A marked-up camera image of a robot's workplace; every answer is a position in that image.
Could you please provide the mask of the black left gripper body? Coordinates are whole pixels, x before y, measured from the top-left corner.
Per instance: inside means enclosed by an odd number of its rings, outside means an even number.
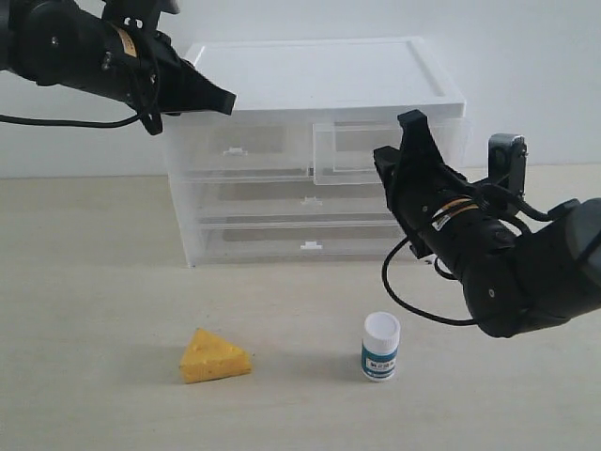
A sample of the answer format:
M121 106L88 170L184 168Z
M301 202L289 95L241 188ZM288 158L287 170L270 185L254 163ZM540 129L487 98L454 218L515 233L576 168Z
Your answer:
M188 61L161 31L147 33L97 20L93 93L140 111L151 101L163 114L188 110Z

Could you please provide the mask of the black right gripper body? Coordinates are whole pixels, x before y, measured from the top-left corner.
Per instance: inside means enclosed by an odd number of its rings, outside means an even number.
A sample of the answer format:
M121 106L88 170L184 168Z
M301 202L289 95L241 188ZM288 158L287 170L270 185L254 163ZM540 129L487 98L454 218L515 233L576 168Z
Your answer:
M413 255L436 256L459 281L485 259L504 254L516 234L476 197L477 188L447 166L403 177L394 211Z

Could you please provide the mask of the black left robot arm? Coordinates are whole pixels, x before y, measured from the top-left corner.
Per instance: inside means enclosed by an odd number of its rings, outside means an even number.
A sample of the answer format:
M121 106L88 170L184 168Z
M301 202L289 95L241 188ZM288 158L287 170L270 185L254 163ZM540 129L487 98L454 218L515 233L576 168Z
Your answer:
M135 107L155 100L167 115L231 115L235 94L180 57L158 28L175 1L107 1L95 16L74 1L1 5L1 67L39 86L65 86Z

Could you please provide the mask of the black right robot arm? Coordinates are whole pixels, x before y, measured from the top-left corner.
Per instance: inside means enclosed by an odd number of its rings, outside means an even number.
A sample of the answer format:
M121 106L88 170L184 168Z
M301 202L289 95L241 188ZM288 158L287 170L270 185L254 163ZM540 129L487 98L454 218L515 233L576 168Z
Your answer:
M571 199L540 211L524 199L527 146L488 142L488 173L469 181L448 165L418 110L401 114L398 147L374 164L402 245L458 282L468 325L509 338L564 325L600 307L600 202Z

